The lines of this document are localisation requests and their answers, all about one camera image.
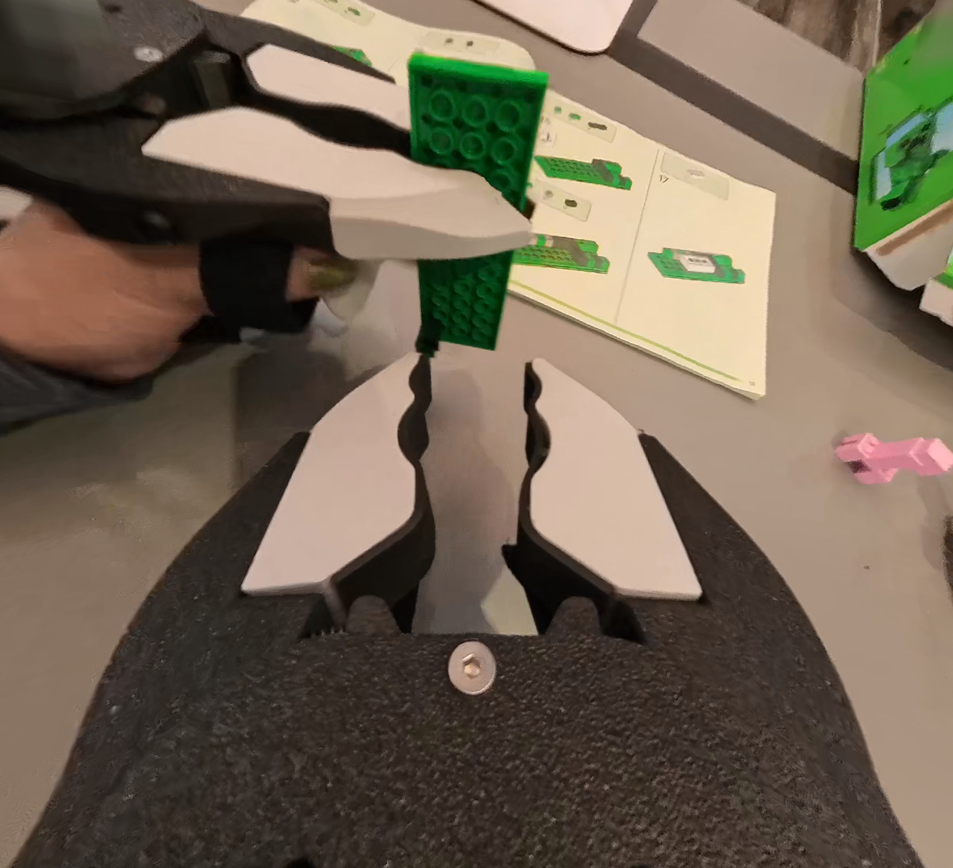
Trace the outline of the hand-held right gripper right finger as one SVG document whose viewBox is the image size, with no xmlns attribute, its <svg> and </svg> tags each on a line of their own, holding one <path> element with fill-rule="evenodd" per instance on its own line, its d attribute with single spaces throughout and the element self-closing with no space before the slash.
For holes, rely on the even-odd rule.
<svg viewBox="0 0 953 868">
<path fill-rule="evenodd" d="M 525 367 L 527 468 L 518 534 L 502 549 L 539 634 L 588 601 L 601 634 L 642 634 L 637 605 L 696 605 L 702 588 L 641 436 L 543 359 Z"/>
</svg>

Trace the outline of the green studded brick plate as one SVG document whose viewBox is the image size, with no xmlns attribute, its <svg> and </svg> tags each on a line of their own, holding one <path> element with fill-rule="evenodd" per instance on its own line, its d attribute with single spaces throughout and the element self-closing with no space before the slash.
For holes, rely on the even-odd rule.
<svg viewBox="0 0 953 868">
<path fill-rule="evenodd" d="M 424 53 L 408 61 L 411 158 L 481 176 L 526 219 L 527 187 L 549 76 Z M 415 348 L 433 357 L 449 343 L 494 350 L 515 251 L 416 264 L 421 327 Z"/>
</svg>

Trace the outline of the pink brick pig figure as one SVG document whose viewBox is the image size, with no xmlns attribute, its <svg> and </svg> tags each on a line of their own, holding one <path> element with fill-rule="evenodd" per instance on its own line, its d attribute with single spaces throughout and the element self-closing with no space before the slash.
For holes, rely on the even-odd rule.
<svg viewBox="0 0 953 868">
<path fill-rule="evenodd" d="M 889 484 L 900 471 L 933 477 L 952 469 L 952 451 L 938 438 L 886 442 L 869 433 L 856 434 L 843 438 L 835 455 L 864 485 Z"/>
</svg>

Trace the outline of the person's left hand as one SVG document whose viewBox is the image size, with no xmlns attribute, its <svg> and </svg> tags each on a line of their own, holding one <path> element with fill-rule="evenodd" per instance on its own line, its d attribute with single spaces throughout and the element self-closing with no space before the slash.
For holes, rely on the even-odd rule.
<svg viewBox="0 0 953 868">
<path fill-rule="evenodd" d="M 97 239 L 40 202 L 2 232 L 1 348 L 15 358 L 127 383 L 208 315 L 196 246 Z"/>
</svg>

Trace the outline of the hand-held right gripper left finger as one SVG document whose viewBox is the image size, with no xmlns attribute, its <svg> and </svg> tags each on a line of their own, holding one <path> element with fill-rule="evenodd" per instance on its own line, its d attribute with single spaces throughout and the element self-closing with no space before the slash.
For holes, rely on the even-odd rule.
<svg viewBox="0 0 953 868">
<path fill-rule="evenodd" d="M 423 473 L 430 358 L 408 353 L 335 404 L 310 431 L 242 581 L 251 597 L 317 599 L 320 632 L 375 597 L 411 632 L 435 558 Z"/>
</svg>

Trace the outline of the grey desk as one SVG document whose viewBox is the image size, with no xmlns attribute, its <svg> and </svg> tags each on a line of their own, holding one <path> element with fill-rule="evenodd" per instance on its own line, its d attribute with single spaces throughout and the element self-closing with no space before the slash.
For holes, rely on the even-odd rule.
<svg viewBox="0 0 953 868">
<path fill-rule="evenodd" d="M 252 0 L 199 0 L 238 11 Z M 494 354 L 435 364 L 427 453 L 438 551 L 417 625 L 529 633 L 498 547 L 516 520 L 522 366 L 541 356 L 657 435 L 795 591 L 835 660 L 877 766 L 951 765 L 951 592 L 927 521 L 951 479 L 864 488 L 831 454 L 842 433 L 951 440 L 951 334 L 850 249 L 853 198 L 741 129 L 794 127 L 853 155 L 860 79 L 730 0 L 659 0 L 616 55 L 580 57 L 469 0 L 365 0 L 428 26 L 515 40 L 556 88 L 638 133 L 777 196 L 768 386 L 752 402 L 524 302 Z M 2 441 L 2 758 L 35 731 L 54 765 L 106 658 L 183 545 L 347 385 L 410 349 L 411 270 L 391 267 L 342 339 L 278 340 L 176 368 L 146 401 L 44 422 Z"/>
</svg>

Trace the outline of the green cardboard toy box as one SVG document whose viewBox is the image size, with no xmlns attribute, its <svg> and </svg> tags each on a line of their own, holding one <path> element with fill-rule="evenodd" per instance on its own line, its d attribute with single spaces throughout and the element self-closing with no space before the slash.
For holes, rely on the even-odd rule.
<svg viewBox="0 0 953 868">
<path fill-rule="evenodd" d="M 864 78 L 854 248 L 952 326 L 952 16 L 935 9 Z"/>
</svg>

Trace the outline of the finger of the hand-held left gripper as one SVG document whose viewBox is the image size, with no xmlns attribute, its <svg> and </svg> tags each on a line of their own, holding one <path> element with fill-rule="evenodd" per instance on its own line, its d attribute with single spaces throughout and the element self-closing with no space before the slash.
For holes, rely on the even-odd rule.
<svg viewBox="0 0 953 868">
<path fill-rule="evenodd" d="M 338 64 L 268 44 L 244 61 L 248 105 L 332 143 L 408 154 L 408 89 L 361 64 Z"/>
<path fill-rule="evenodd" d="M 171 121 L 142 152 L 322 196 L 335 251 L 349 259 L 468 259 L 521 248 L 532 237 L 530 220 L 474 173 L 332 143 L 248 108 Z"/>
</svg>

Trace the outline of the building instruction booklet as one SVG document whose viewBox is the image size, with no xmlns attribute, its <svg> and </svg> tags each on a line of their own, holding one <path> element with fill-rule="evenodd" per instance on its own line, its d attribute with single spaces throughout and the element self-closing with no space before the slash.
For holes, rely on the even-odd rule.
<svg viewBox="0 0 953 868">
<path fill-rule="evenodd" d="M 509 292 L 753 400 L 766 394 L 773 192 L 553 89 Z"/>
</svg>

